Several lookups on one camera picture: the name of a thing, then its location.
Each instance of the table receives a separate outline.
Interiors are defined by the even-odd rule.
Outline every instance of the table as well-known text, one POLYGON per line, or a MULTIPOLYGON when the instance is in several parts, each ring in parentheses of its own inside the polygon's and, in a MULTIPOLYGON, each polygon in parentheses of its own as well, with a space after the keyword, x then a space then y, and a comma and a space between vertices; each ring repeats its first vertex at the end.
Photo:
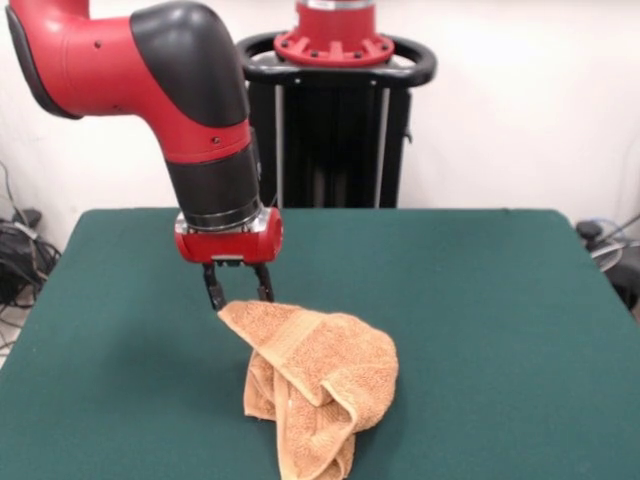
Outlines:
MULTIPOLYGON (((249 349, 210 310, 171 209, 85 214, 0 371, 0 478, 277 479, 245 418, 249 349)), ((396 341, 351 480, 631 479, 640 332, 550 211, 291 210, 279 301, 396 341)), ((255 298, 227 269, 229 298, 255 298)))

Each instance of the red robot arm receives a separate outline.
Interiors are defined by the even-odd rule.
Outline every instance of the red robot arm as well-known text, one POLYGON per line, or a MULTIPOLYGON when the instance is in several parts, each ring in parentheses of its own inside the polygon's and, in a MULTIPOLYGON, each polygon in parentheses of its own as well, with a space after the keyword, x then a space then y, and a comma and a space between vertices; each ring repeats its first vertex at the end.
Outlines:
POLYGON ((10 0, 20 66, 49 113, 133 114, 160 143, 182 216, 175 235, 191 262, 275 259, 276 209, 259 200, 244 78, 219 17, 171 2, 92 20, 88 0, 10 0))

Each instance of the metal rod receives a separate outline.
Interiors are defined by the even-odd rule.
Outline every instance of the metal rod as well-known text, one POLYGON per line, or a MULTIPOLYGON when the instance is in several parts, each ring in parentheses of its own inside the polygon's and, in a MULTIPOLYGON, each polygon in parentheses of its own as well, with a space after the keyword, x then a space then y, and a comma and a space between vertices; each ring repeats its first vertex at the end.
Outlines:
POLYGON ((376 192, 374 198, 374 207, 380 208, 382 199, 382 177, 384 174, 384 153, 387 146, 387 126, 389 124, 389 100, 391 99, 391 90, 385 88, 382 90, 382 105, 380 108, 380 130, 378 131, 378 169, 376 173, 376 192))
POLYGON ((284 87, 276 86, 276 187, 278 207, 284 208, 284 87))

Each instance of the towel fold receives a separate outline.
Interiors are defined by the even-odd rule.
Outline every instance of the towel fold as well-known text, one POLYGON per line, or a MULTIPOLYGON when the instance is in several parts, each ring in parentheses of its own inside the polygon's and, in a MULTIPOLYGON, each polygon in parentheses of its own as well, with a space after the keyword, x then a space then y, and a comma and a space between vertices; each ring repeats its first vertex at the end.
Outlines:
POLYGON ((352 315, 292 305, 232 302, 219 316, 254 349, 244 410, 276 422, 283 480, 345 478, 355 434, 393 401, 391 338, 352 315))

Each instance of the terry cloth towel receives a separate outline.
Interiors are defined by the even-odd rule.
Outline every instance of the terry cloth towel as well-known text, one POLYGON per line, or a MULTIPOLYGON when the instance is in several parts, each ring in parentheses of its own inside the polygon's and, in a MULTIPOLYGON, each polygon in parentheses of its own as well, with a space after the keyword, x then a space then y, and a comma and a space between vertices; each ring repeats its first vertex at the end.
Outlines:
POLYGON ((345 478, 355 434, 393 401, 391 338, 351 315, 291 305, 232 302, 219 316, 254 349, 244 410, 276 422, 283 480, 345 478))

